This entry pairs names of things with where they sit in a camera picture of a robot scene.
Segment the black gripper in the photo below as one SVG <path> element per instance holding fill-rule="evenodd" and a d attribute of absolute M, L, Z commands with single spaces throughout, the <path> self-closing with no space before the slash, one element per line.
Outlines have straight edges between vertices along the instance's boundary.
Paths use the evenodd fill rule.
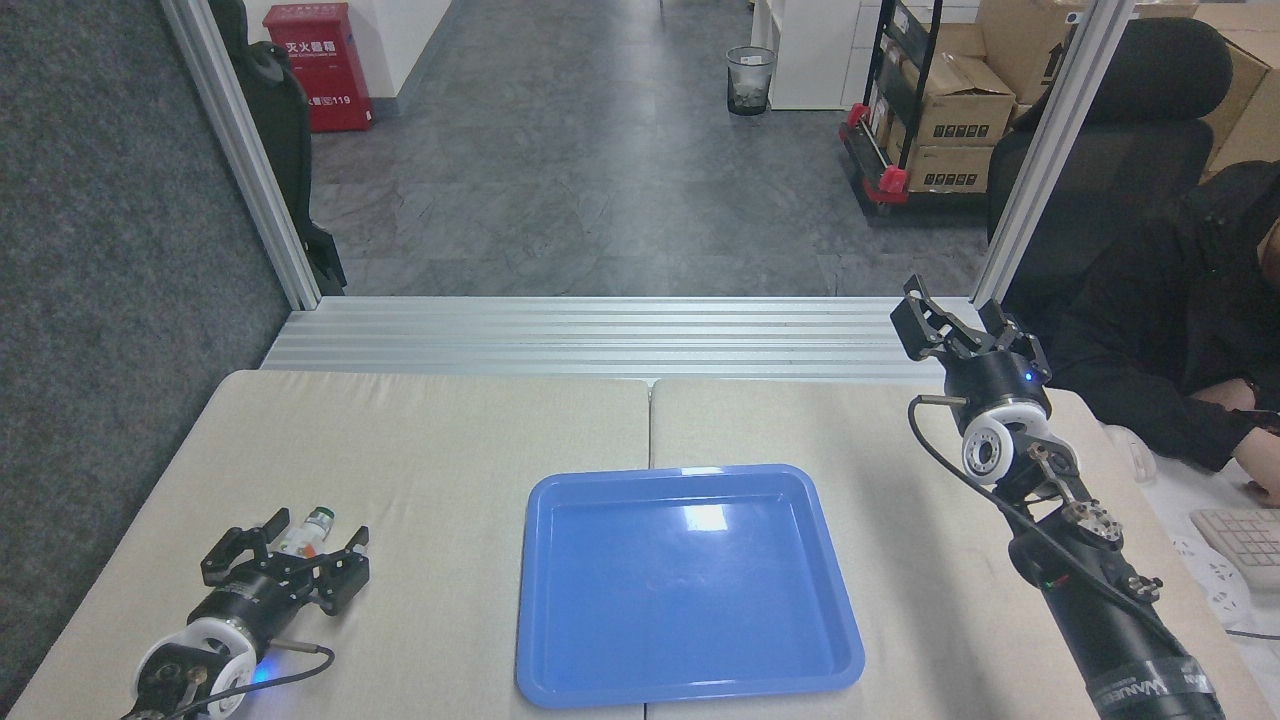
<path fill-rule="evenodd" d="M 965 400 L 952 410 L 957 429 L 1011 402 L 1032 402 L 1052 415 L 1044 391 L 1052 370 L 1041 340 L 998 301 L 988 300 L 978 309 L 993 352 L 977 355 L 977 331 L 934 301 L 922 275 L 910 275 L 902 291 L 902 301 L 890 320 L 913 361 L 945 357 L 945 393 Z"/>
<path fill-rule="evenodd" d="M 215 588 L 192 610 L 187 621 L 232 620 L 252 642 L 270 642 L 307 602 L 329 616 L 343 612 L 370 579 L 369 527 L 358 528 L 344 547 L 332 552 L 285 547 L 284 585 L 260 571 L 233 571 L 228 577 L 244 552 L 252 552 L 255 562 L 266 562 L 270 543 L 289 520 L 289 509 L 278 509 L 260 527 L 229 528 L 200 565 L 204 584 Z"/>

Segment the person's right hand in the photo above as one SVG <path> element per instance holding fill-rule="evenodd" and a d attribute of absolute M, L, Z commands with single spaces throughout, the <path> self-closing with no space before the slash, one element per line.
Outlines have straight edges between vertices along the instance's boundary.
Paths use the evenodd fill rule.
<path fill-rule="evenodd" d="M 1252 411 L 1257 409 L 1254 387 L 1244 378 L 1233 378 L 1215 386 L 1198 389 L 1190 395 L 1207 404 L 1219 405 L 1228 411 Z"/>

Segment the person's left hand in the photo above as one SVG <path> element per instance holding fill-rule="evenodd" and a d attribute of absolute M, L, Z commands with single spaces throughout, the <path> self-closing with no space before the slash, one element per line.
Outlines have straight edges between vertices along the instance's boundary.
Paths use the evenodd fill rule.
<path fill-rule="evenodd" d="M 1244 492 L 1265 507 L 1279 507 L 1279 437 L 1252 429 L 1233 450 L 1233 459 L 1251 478 Z"/>

